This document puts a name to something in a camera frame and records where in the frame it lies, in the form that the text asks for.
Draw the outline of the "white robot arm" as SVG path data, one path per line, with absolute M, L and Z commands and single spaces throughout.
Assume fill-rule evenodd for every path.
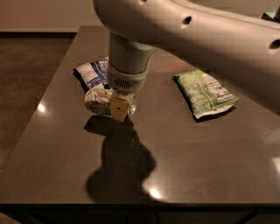
M 188 0 L 93 0 L 93 5 L 110 31 L 113 119 L 121 121 L 127 115 L 130 95 L 143 86 L 158 48 L 225 77 L 264 107 L 280 111 L 278 24 Z

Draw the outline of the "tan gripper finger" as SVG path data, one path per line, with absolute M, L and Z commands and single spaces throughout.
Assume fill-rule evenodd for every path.
M 130 112 L 133 99 L 133 94 L 122 94 L 113 91 L 113 94 L 110 97 L 111 117 L 118 122 L 122 122 Z

